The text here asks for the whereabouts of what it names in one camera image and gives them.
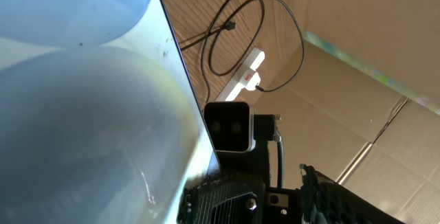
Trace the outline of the blue screen Galaxy smartphone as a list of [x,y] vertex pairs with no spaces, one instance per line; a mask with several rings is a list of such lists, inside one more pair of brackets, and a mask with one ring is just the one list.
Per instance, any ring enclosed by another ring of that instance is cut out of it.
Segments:
[[1,0],[1,222],[176,223],[218,170],[164,0]]

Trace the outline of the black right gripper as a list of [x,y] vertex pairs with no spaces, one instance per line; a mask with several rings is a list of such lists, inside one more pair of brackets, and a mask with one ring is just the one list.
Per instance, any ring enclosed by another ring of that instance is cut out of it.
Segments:
[[[284,147],[276,125],[278,115],[252,118],[254,148],[246,153],[218,152],[228,172],[200,186],[185,189],[177,222],[181,224],[301,223],[300,192],[283,187]],[[268,144],[277,147],[277,184],[270,185]]]

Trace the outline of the cardboard box wall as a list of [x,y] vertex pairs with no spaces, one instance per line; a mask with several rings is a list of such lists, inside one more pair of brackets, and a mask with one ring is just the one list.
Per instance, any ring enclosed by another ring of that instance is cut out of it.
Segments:
[[[261,113],[281,115],[286,188],[309,164],[405,223],[439,222],[439,0],[285,0]],[[287,85],[277,89],[277,84]]]

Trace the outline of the white power strip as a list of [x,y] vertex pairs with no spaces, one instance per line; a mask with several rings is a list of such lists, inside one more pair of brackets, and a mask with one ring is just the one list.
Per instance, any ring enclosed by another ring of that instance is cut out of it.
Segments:
[[240,94],[240,92],[245,89],[243,85],[239,82],[243,74],[249,69],[257,71],[264,60],[265,52],[257,47],[254,47],[252,51],[248,54],[246,59],[243,61],[241,66],[234,73],[233,77],[230,79],[227,85],[223,88],[216,101],[234,101],[236,97]]

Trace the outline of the white charger plug adapter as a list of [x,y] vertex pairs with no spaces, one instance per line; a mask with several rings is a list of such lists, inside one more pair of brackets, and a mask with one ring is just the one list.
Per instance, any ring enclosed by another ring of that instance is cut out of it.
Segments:
[[239,82],[246,90],[254,91],[256,89],[256,86],[259,86],[261,78],[257,71],[249,69],[243,74]]

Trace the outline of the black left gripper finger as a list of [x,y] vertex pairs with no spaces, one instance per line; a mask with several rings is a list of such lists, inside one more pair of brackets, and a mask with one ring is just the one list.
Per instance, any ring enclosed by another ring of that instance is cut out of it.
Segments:
[[300,169],[300,206],[303,223],[403,224],[318,172],[313,166],[301,164]]

